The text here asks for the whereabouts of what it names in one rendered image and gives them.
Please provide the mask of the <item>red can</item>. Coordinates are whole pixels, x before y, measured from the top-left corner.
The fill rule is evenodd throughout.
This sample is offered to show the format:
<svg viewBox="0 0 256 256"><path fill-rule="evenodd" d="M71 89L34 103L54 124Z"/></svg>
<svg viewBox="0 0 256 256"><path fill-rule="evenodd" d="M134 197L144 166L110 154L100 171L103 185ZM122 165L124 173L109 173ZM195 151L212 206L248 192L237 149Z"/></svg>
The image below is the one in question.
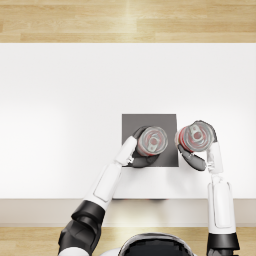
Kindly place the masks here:
<svg viewBox="0 0 256 256"><path fill-rule="evenodd" d="M164 152L167 146L166 132L161 127L149 126L138 138L137 152L141 156L155 156Z"/></svg>
<svg viewBox="0 0 256 256"><path fill-rule="evenodd" d="M189 152L202 152L207 150L214 142L213 129L204 121L198 120L180 129L175 134L175 145L181 145Z"/></svg>

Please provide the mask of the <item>dark grey square mat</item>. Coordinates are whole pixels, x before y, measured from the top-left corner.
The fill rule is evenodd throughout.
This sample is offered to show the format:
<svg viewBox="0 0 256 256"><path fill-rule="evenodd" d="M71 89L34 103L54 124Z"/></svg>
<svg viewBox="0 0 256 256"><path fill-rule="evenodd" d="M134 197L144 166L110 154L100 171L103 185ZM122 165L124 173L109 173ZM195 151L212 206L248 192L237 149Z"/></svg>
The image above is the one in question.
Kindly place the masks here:
<svg viewBox="0 0 256 256"><path fill-rule="evenodd" d="M168 146L152 167L178 167L178 151L174 143L177 132L175 114L123 114L122 115L122 141L125 141L142 126L158 126L167 134Z"/></svg>

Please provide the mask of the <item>robot body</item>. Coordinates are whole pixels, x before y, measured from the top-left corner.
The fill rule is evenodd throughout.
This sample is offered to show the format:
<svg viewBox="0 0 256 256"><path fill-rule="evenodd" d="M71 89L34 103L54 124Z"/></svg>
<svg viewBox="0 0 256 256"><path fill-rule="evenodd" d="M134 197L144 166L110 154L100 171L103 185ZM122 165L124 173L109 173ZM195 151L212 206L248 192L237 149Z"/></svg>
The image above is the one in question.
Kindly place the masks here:
<svg viewBox="0 0 256 256"><path fill-rule="evenodd" d="M142 233L100 256L197 256L185 241L165 233Z"/></svg>

